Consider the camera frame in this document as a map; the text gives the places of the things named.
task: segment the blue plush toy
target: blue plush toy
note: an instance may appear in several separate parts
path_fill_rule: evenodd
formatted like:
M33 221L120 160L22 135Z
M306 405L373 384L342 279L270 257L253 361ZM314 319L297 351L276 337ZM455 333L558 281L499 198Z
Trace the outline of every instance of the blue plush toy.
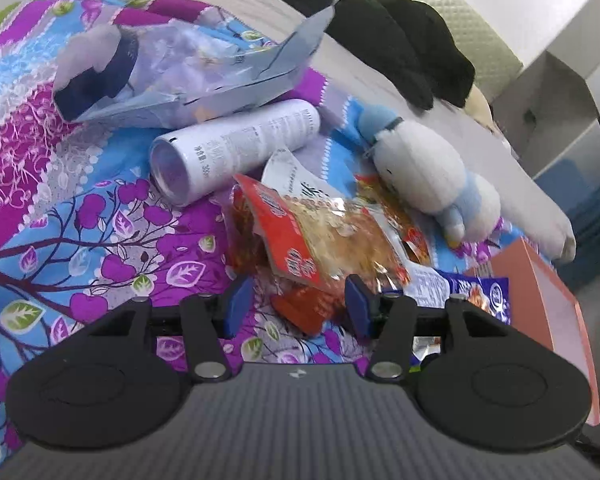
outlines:
M435 216L450 246L491 234L500 218L500 196L465 168L445 139L381 106L367 107L358 129L373 146L373 162L387 186L408 205Z

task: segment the metal screw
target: metal screw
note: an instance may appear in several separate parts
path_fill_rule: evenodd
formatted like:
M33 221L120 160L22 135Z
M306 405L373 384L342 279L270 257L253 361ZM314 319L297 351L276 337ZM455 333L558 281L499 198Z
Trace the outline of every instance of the metal screw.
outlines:
M196 365L193 371L198 377L202 377L203 379L217 379L224 375L226 367L216 361L206 361Z
M380 361L371 367L371 373L381 379L395 379L402 375L402 367L391 361Z

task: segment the black cloth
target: black cloth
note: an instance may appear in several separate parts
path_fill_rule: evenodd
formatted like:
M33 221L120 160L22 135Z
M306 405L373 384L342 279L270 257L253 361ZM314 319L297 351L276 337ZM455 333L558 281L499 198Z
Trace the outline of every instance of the black cloth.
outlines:
M311 16L332 0L283 1ZM464 107L474 66L456 48L442 17L427 4L340 0L327 34L382 73L414 106L428 110L436 96Z

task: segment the white spray can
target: white spray can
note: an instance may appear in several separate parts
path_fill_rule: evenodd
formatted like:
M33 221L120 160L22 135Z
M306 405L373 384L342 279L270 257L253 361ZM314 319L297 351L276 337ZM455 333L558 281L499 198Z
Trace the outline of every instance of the white spray can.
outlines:
M267 161L274 150L304 146L320 128L310 103L291 99L157 137L151 172L163 195L185 206Z

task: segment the white cabinet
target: white cabinet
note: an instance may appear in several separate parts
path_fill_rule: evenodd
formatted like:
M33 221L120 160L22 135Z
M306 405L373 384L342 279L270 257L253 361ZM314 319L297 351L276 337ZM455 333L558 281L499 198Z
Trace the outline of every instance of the white cabinet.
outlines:
M494 102L520 165L564 210L600 186L600 0Z

